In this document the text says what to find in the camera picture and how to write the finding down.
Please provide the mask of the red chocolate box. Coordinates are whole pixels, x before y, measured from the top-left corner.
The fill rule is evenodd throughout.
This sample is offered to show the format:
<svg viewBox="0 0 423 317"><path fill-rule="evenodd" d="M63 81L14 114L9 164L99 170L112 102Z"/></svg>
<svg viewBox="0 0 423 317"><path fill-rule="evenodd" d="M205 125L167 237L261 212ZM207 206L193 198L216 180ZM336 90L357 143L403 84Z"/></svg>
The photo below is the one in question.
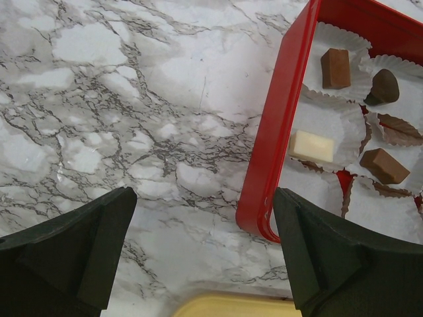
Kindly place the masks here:
<svg viewBox="0 0 423 317"><path fill-rule="evenodd" d="M387 53L422 64L422 23L378 1L309 1L282 38L235 220L244 231L278 243L270 227L311 43L318 22L355 32Z"/></svg>

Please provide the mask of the dark heart chocolate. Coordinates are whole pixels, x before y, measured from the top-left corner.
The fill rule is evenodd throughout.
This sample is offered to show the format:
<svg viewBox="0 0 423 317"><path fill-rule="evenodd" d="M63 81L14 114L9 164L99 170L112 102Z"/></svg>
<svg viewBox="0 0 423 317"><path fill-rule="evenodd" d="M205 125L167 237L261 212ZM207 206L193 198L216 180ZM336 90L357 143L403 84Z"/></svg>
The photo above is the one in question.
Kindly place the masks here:
<svg viewBox="0 0 423 317"><path fill-rule="evenodd" d="M373 86L364 99L369 106L379 106L396 102L399 99L399 84L395 75L388 69L381 69L373 77Z"/></svg>

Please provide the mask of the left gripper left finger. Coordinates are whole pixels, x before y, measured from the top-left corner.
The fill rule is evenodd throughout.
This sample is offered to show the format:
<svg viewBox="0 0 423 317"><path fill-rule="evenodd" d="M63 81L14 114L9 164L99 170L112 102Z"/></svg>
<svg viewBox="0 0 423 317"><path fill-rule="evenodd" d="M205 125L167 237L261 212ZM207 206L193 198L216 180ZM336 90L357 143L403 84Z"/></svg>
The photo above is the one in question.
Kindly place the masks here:
<svg viewBox="0 0 423 317"><path fill-rule="evenodd" d="M132 188L117 188L1 237L1 315L100 316L136 203Z"/></svg>

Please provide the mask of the brown bar chocolate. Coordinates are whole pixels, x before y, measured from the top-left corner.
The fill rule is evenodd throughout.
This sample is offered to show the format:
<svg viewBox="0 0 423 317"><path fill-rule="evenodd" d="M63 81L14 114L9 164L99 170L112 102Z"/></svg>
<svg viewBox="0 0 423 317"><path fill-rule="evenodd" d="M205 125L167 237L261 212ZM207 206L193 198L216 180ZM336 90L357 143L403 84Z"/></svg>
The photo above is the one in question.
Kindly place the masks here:
<svg viewBox="0 0 423 317"><path fill-rule="evenodd" d="M329 48L321 57L324 89L342 89L351 85L348 50Z"/></svg>

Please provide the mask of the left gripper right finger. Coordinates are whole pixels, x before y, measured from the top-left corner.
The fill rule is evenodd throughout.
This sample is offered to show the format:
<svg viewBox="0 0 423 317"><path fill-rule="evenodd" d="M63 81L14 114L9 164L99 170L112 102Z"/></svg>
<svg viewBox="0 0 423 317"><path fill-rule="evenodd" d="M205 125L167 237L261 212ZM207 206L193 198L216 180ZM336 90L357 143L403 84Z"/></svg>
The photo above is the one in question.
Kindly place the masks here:
<svg viewBox="0 0 423 317"><path fill-rule="evenodd" d="M365 229L276 188L273 209L302 316L421 316L422 246Z"/></svg>

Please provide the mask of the white chocolate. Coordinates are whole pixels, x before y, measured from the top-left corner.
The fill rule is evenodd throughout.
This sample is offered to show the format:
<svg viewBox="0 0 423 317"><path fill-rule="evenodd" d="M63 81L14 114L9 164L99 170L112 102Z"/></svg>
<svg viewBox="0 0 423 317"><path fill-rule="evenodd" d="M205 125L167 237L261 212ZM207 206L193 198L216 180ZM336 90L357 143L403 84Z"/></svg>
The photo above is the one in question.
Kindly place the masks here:
<svg viewBox="0 0 423 317"><path fill-rule="evenodd" d="M289 140L288 154L301 160L311 162L332 162L334 140L297 130Z"/></svg>

